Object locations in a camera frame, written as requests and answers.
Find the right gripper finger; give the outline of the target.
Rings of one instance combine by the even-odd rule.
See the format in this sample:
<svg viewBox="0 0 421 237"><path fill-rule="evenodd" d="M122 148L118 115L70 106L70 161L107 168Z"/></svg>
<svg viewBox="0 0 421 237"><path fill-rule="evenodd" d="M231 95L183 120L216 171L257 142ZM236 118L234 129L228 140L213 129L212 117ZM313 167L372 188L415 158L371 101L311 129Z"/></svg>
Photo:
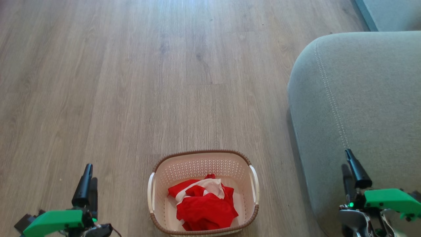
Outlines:
<svg viewBox="0 0 421 237"><path fill-rule="evenodd" d="M354 188L366 189L372 187L372 180L363 168L360 161L355 157L351 149L346 149L346 159L351 169Z"/></svg>
<svg viewBox="0 0 421 237"><path fill-rule="evenodd" d="M343 187L345 191L346 202L352 203L355 199L355 182L353 175L346 164L341 165L342 177L343 177Z"/></svg>

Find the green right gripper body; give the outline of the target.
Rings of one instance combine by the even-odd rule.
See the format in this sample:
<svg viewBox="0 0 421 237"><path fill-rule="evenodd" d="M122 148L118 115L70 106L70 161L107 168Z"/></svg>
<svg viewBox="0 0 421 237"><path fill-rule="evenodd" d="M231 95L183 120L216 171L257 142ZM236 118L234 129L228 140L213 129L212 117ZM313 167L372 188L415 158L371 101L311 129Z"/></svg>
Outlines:
<svg viewBox="0 0 421 237"><path fill-rule="evenodd" d="M420 193L401 189L356 190L354 201L347 203L347 236L406 237L392 226L387 211L399 213L407 222L419 219Z"/></svg>

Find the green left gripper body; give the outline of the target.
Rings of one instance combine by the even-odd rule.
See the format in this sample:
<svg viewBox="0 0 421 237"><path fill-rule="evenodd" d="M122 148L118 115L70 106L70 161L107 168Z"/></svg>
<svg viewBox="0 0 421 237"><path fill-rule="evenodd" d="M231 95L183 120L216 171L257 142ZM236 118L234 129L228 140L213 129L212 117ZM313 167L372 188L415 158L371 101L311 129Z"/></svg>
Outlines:
<svg viewBox="0 0 421 237"><path fill-rule="evenodd" d="M46 237L54 232L64 232L66 237L98 237L99 226L86 207L51 210L41 213L22 231L23 237Z"/></svg>

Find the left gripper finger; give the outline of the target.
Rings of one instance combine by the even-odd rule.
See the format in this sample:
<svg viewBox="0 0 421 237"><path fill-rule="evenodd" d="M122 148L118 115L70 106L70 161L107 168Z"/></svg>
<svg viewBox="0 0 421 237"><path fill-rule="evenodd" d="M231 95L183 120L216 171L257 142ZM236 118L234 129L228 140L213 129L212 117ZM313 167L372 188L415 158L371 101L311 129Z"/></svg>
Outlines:
<svg viewBox="0 0 421 237"><path fill-rule="evenodd" d="M98 212L98 179L93 177L89 188L89 210L91 213Z"/></svg>
<svg viewBox="0 0 421 237"><path fill-rule="evenodd" d="M90 205L90 185L93 177L93 165L87 164L83 175L80 177L78 186L72 198L73 207L85 207Z"/></svg>

